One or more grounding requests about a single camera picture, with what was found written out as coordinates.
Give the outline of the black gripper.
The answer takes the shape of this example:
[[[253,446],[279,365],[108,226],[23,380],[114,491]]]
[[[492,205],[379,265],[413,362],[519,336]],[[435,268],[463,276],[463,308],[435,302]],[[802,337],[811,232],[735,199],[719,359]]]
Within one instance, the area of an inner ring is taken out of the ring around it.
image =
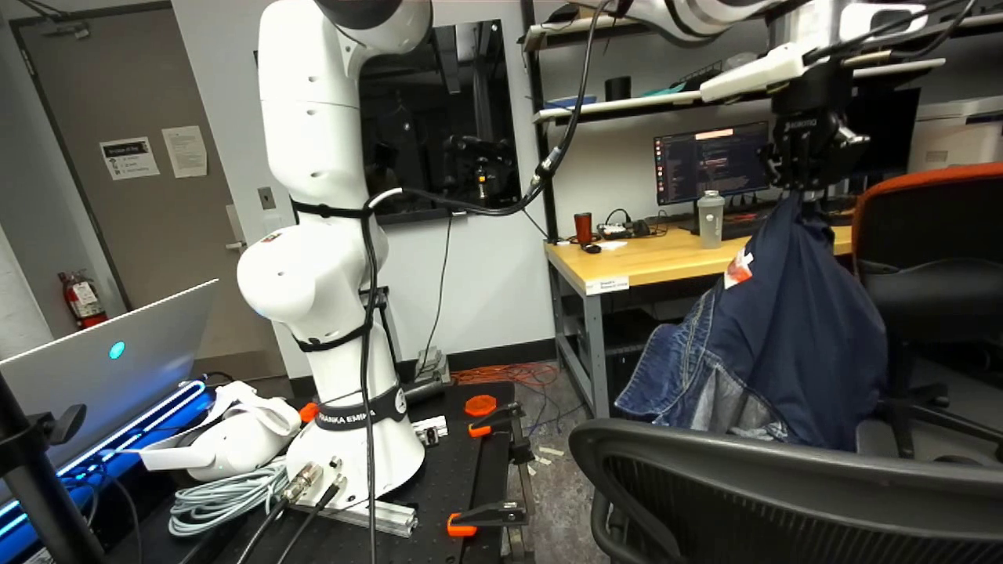
[[[845,178],[867,138],[849,127],[853,72],[820,61],[770,91],[767,171],[785,191],[824,191]]]

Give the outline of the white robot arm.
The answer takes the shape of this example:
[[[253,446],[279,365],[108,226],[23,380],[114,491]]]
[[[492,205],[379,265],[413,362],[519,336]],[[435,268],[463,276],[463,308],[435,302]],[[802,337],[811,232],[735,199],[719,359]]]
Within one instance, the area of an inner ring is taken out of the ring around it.
[[[364,181],[362,72],[434,30],[435,0],[272,0],[258,27],[268,165],[295,219],[239,259],[243,302],[290,333],[319,413],[290,437],[286,467],[311,467],[308,498],[350,506],[402,490],[426,448],[406,416],[372,276],[385,258],[379,197]]]

